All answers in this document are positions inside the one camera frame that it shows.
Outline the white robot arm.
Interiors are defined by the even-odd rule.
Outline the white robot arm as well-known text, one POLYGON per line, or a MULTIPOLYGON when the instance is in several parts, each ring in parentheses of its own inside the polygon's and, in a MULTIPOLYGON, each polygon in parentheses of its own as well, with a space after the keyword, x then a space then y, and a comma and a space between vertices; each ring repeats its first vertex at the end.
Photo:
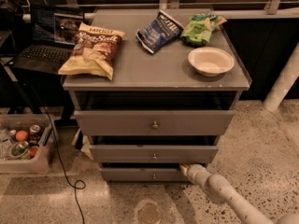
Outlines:
POLYGON ((299 224, 298 214, 285 215, 274 223, 242 197, 223 175, 212 174, 201 164, 181 164, 180 169, 214 204, 227 203, 243 224, 299 224))

